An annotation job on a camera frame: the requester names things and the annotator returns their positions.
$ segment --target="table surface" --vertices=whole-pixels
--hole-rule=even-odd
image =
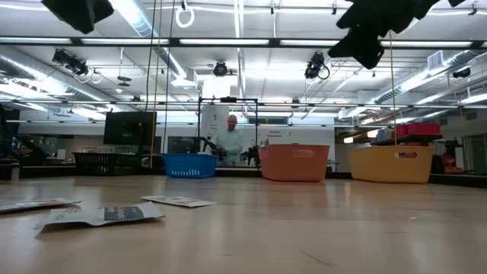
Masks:
[[[487,191],[442,185],[280,183],[261,178],[57,177],[0,185],[0,203],[65,197],[84,209],[140,196],[218,202],[157,204],[158,221],[33,228],[49,210],[0,215],[2,274],[482,273]]]

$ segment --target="white paper card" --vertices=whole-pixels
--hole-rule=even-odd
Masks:
[[[217,202],[202,201],[199,199],[193,199],[193,198],[182,197],[182,196],[143,196],[141,198],[152,202],[162,202],[170,205],[187,206],[191,208],[197,206],[210,206],[210,205],[217,204]]]
[[[10,202],[10,203],[0,205],[0,214],[6,212],[10,213],[10,212],[17,212],[21,210],[35,209],[35,208],[48,207],[48,206],[66,206],[66,205],[72,205],[79,202],[81,201],[73,202],[71,200],[64,199],[64,198]]]
[[[145,218],[160,218],[165,215],[152,202],[130,206],[109,206],[100,209],[53,209],[47,218],[42,220],[36,229],[46,225],[83,222],[100,226],[121,221],[138,221]]]

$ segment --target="man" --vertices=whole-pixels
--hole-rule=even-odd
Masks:
[[[44,151],[33,144],[22,144],[19,148],[20,163],[24,166],[44,165],[46,155]]]
[[[218,131],[212,140],[219,151],[227,153],[223,159],[224,165],[234,166],[240,160],[240,153],[244,145],[244,133],[235,129],[236,126],[237,117],[230,115],[227,119],[227,128]]]

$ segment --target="yellow basket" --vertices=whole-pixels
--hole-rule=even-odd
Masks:
[[[350,170],[356,180],[378,183],[427,183],[433,148],[380,146],[349,151]]]

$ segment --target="black monitor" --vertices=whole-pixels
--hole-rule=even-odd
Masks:
[[[152,127],[157,122],[153,112],[107,113],[105,121],[105,145],[151,145]]]

